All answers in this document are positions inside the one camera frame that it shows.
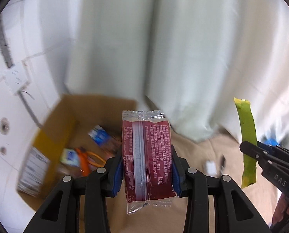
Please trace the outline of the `person's right hand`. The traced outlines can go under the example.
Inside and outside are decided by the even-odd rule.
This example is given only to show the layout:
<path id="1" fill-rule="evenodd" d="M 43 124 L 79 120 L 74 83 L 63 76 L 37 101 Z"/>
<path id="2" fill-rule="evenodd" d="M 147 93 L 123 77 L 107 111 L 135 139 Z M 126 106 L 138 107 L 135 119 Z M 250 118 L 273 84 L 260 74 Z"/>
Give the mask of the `person's right hand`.
<path id="1" fill-rule="evenodd" d="M 281 194 L 272 216 L 272 224 L 275 225 L 281 222 L 285 212 L 289 215 L 289 199 L 284 194 Z"/>

